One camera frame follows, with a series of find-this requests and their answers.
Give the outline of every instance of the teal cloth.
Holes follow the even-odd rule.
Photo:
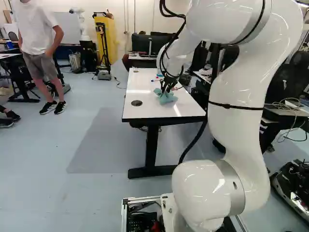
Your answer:
[[[154,93],[159,97],[159,101],[161,105],[164,105],[165,103],[172,102],[172,101],[175,102],[178,100],[178,98],[174,96],[174,93],[172,91],[170,91],[169,93],[165,91],[164,94],[162,94],[161,89],[156,88],[154,90]]]

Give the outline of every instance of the black stripe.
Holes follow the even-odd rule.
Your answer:
[[[253,27],[253,29],[249,32],[248,35],[246,35],[242,40],[238,41],[237,43],[233,43],[232,45],[235,45],[235,44],[238,44],[238,43],[241,43],[242,41],[244,41],[245,39],[247,39],[253,32],[254,30],[257,28],[257,26],[259,25],[261,19],[262,19],[262,16],[264,14],[264,10],[265,10],[265,0],[263,0],[263,6],[262,6],[262,11],[261,11],[261,14],[260,14],[260,17],[259,19],[257,20],[255,26]]]
[[[221,106],[225,109],[239,109],[239,110],[264,110],[264,108],[255,108],[255,107],[245,107],[245,106],[237,106],[237,105],[230,105],[230,104],[222,104],[222,103],[216,103],[212,101],[208,101],[212,105]]]

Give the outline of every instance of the yellow cabinet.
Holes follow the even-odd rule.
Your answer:
[[[95,16],[95,25],[96,23],[104,23],[105,24],[105,31],[106,31],[106,40],[107,40],[107,49],[108,49],[108,57],[111,64],[114,64],[117,61],[117,37],[116,37],[116,29],[114,20],[111,18],[107,18],[104,16]],[[97,40],[98,40],[98,49],[100,51],[100,59],[102,59],[103,56],[103,47],[102,47],[102,38],[101,34],[102,31],[97,31]]]

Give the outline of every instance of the white t-shirt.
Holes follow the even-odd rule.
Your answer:
[[[16,19],[23,45],[21,50],[30,55],[40,55],[53,43],[52,30],[58,23],[51,12],[42,7],[37,0],[22,3],[12,1],[14,17]]]

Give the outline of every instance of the gray mat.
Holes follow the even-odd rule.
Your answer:
[[[122,109],[102,108],[93,120],[68,173],[125,173],[145,163],[146,133],[121,122]]]

